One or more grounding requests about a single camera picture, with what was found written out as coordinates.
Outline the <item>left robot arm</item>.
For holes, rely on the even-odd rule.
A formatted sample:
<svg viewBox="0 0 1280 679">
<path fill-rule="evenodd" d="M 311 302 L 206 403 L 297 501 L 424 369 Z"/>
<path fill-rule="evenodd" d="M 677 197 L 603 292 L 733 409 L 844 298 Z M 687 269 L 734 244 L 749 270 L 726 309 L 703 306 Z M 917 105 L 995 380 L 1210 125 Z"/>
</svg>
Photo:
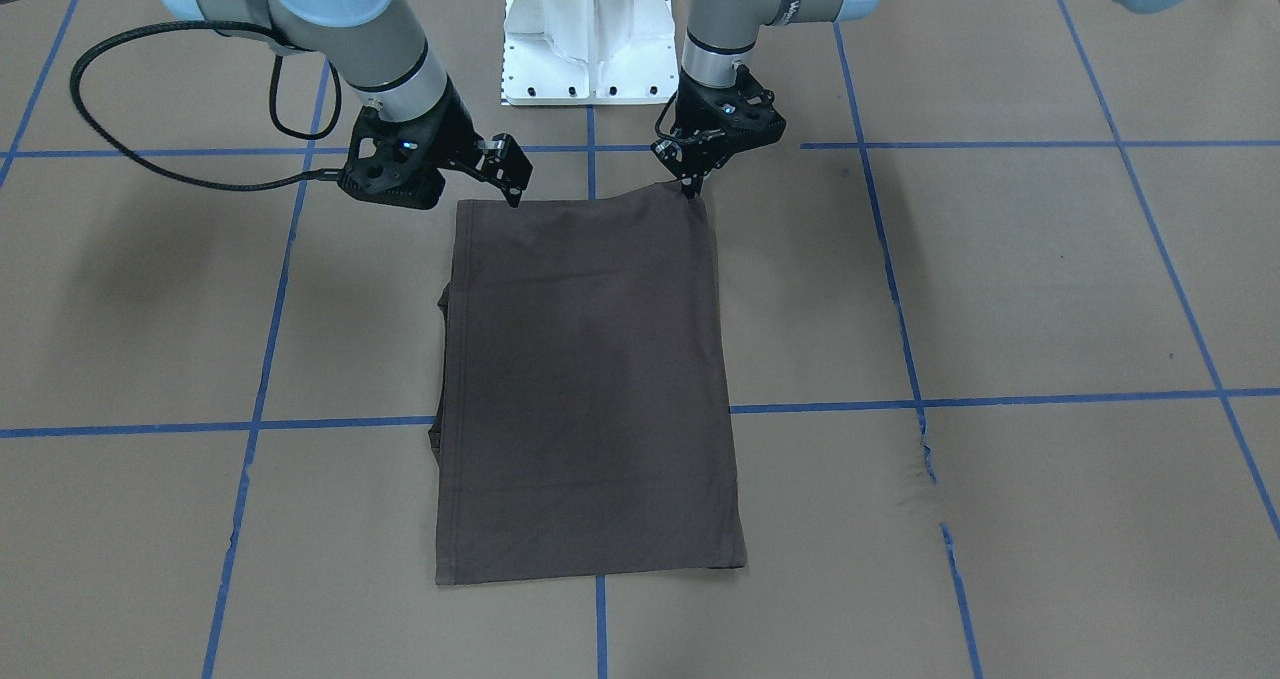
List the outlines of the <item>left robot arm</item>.
<svg viewBox="0 0 1280 679">
<path fill-rule="evenodd" d="M 859 20 L 881 0 L 691 0 L 678 86 L 655 120 L 652 152 L 689 197 L 733 156 L 777 143 L 774 94 L 751 73 L 765 27 Z"/>
</svg>

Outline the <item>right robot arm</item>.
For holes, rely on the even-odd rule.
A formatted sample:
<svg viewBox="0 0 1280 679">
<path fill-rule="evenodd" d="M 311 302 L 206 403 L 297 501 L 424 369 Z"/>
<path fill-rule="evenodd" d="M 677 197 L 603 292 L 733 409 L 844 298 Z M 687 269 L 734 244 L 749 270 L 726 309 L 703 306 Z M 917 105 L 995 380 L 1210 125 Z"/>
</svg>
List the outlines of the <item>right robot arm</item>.
<svg viewBox="0 0 1280 679">
<path fill-rule="evenodd" d="M 332 81 L 358 95 L 361 108 L 344 165 L 307 170 L 296 182 L 330 181 L 358 201 L 428 210 L 443 193 L 444 173 L 457 170 L 497 187 L 511 206 L 518 205 L 532 174 L 530 160 L 512 136 L 484 140 L 475 131 L 407 0 L 161 1 L 172 20 L 104 40 L 72 70 L 76 110 L 120 155 L 138 160 L 84 105 L 81 85 L 90 64 L 131 41 L 207 29 L 256 38 L 278 58 L 317 53 Z"/>
</svg>

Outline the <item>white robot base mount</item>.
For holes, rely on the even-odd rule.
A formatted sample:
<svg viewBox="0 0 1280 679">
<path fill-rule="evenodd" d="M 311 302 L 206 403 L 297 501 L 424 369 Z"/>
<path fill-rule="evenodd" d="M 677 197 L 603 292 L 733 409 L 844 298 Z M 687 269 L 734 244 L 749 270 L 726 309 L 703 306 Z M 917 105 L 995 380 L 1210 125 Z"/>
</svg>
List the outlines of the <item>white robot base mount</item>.
<svg viewBox="0 0 1280 679">
<path fill-rule="evenodd" d="M 652 105 L 678 86 L 672 0 L 506 0 L 507 106 Z"/>
</svg>

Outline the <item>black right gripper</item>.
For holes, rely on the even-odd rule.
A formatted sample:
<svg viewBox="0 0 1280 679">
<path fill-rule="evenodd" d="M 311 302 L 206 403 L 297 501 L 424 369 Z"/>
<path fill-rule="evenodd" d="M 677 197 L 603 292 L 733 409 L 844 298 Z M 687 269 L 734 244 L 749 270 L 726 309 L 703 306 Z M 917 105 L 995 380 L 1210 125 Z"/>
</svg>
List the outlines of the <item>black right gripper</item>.
<svg viewBox="0 0 1280 679">
<path fill-rule="evenodd" d="M 430 210 L 443 195 L 444 170 L 457 170 L 497 187 L 511 208 L 529 188 L 532 164 L 515 136 L 490 140 L 474 123 L 452 79 L 430 110 L 407 122 L 362 108 L 337 183 L 358 201 Z"/>
</svg>

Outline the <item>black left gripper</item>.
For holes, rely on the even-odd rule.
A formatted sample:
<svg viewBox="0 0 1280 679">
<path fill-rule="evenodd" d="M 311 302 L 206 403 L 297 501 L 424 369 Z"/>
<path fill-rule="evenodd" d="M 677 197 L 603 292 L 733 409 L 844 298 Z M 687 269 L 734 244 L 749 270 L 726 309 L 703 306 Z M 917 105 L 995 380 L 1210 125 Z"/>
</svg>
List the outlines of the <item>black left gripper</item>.
<svg viewBox="0 0 1280 679">
<path fill-rule="evenodd" d="M 652 154 L 692 201 L 712 172 L 741 152 L 780 142 L 786 126 L 774 94 L 748 67 L 735 67 L 727 87 L 700 83 L 681 70 L 676 92 L 655 120 Z"/>
</svg>

